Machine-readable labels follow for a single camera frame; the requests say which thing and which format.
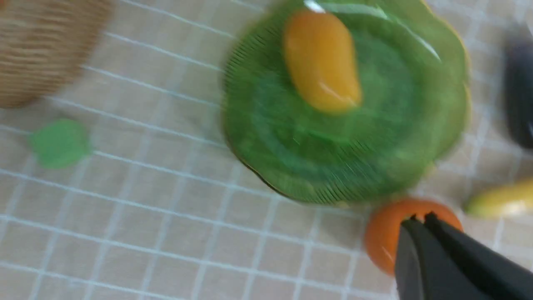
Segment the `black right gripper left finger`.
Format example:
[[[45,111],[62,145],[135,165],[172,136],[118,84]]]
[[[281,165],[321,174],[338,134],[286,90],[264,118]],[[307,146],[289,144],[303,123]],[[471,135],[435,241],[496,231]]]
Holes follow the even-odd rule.
[[[395,262],[400,300],[490,300],[419,220],[401,223]]]

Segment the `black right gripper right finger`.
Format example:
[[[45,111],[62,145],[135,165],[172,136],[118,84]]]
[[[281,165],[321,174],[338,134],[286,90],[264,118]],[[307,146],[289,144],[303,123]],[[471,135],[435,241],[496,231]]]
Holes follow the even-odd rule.
[[[438,240],[463,275],[493,300],[531,300],[532,272],[440,220],[425,215],[424,226]]]

